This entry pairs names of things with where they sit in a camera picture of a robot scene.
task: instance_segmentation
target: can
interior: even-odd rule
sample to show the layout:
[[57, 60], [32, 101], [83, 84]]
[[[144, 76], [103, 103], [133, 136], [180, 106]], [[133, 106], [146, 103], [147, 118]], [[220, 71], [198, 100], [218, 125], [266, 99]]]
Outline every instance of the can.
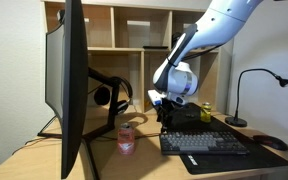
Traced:
[[204, 102], [201, 106], [201, 121], [210, 123], [211, 122], [211, 109], [212, 105], [209, 102]]
[[130, 123], [121, 124], [117, 135], [117, 148], [121, 154], [133, 154], [135, 149], [135, 135]]

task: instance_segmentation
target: keyboard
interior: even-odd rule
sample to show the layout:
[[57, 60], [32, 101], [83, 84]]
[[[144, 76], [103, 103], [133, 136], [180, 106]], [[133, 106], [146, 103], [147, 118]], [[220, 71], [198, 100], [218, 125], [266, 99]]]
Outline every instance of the keyboard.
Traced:
[[163, 155], [180, 154], [249, 154], [231, 132], [167, 132], [159, 135]]

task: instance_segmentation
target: wooden cabinet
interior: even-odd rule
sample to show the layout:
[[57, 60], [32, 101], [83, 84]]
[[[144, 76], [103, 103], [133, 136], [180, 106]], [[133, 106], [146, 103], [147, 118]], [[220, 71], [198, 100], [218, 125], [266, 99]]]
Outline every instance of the wooden cabinet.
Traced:
[[[64, 9], [64, 1], [44, 0], [46, 27], [56, 27], [56, 14]], [[183, 32], [195, 23], [203, 11], [192, 9], [157, 9], [149, 7], [125, 7], [118, 5], [83, 5], [87, 31], [89, 66], [106, 76], [122, 76], [133, 87], [133, 105], [137, 111], [152, 109], [147, 95], [154, 89], [152, 78], [155, 70], [165, 60], [172, 47], [172, 35]], [[147, 49], [143, 46], [158, 46]], [[197, 49], [191, 53], [203, 51]], [[199, 77], [199, 90], [190, 101], [201, 104], [208, 101], [214, 109], [224, 112], [229, 81], [230, 53], [222, 48], [192, 60], [192, 71]], [[90, 88], [100, 82], [91, 80]]]

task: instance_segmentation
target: computer mouse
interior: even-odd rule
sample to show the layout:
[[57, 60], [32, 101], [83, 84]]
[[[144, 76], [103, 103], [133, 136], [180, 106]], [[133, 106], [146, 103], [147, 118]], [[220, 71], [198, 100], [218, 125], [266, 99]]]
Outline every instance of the computer mouse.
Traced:
[[281, 151], [288, 150], [288, 145], [284, 141], [278, 139], [277, 137], [273, 137], [269, 135], [254, 135], [253, 140], [255, 142], [258, 142], [263, 145], [267, 145], [277, 150], [281, 150]]

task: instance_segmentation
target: lamp arm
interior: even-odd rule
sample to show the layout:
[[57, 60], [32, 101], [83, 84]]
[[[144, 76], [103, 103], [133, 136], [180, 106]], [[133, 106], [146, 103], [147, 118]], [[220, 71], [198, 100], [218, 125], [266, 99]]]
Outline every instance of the lamp arm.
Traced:
[[236, 102], [236, 109], [235, 109], [235, 116], [234, 116], [234, 118], [236, 118], [236, 119], [238, 119], [238, 107], [239, 107], [239, 104], [240, 104], [240, 83], [241, 83], [241, 78], [242, 78], [242, 75], [245, 72], [248, 72], [248, 71], [266, 71], [266, 72], [270, 73], [272, 76], [274, 76], [276, 79], [281, 78], [280, 76], [276, 75], [272, 71], [270, 71], [268, 69], [264, 69], [264, 68], [254, 68], [254, 69], [247, 69], [247, 70], [242, 71], [240, 76], [239, 76], [239, 78], [238, 78], [238, 83], [237, 83], [237, 102]]

